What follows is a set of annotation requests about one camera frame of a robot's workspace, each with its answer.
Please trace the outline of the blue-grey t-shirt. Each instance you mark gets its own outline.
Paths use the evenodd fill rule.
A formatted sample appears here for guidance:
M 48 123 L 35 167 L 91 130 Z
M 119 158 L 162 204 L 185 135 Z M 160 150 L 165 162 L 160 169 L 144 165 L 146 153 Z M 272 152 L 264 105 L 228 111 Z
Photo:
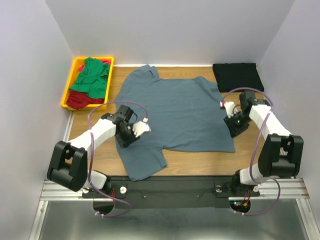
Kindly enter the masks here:
M 220 108 L 222 95 L 215 82 L 195 78 L 160 78 L 145 65 L 132 71 L 116 96 L 139 118 L 147 117 L 151 131 L 130 146 L 118 147 L 132 181 L 146 179 L 167 166 L 163 149 L 179 152 L 235 151 Z

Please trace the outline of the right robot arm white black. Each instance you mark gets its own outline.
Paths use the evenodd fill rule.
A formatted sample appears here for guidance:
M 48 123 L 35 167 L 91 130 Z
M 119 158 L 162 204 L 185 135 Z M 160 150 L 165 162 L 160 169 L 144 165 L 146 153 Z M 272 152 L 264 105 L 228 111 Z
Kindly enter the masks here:
M 222 99 L 221 109 L 226 111 L 224 122 L 230 136 L 235 138 L 246 131 L 250 122 L 259 129 L 258 139 L 264 139 L 257 163 L 254 163 L 257 147 L 253 149 L 248 168 L 235 172 L 230 182 L 231 192 L 242 195 L 247 190 L 268 180 L 296 177 L 300 171 L 304 140 L 293 135 L 273 113 L 271 100 L 264 96 L 257 98 L 257 89 L 241 87 L 239 105 Z

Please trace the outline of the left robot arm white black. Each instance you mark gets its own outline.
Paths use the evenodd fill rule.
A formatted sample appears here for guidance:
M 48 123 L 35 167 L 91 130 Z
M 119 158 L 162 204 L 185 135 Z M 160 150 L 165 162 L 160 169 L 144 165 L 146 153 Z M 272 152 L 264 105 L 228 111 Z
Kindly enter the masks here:
M 57 142 L 47 170 L 47 179 L 74 192 L 90 188 L 88 157 L 91 153 L 112 137 L 124 148 L 140 138 L 138 125 L 129 122 L 133 115 L 137 114 L 128 106 L 121 105 L 116 113 L 104 114 L 80 136 L 68 142 Z

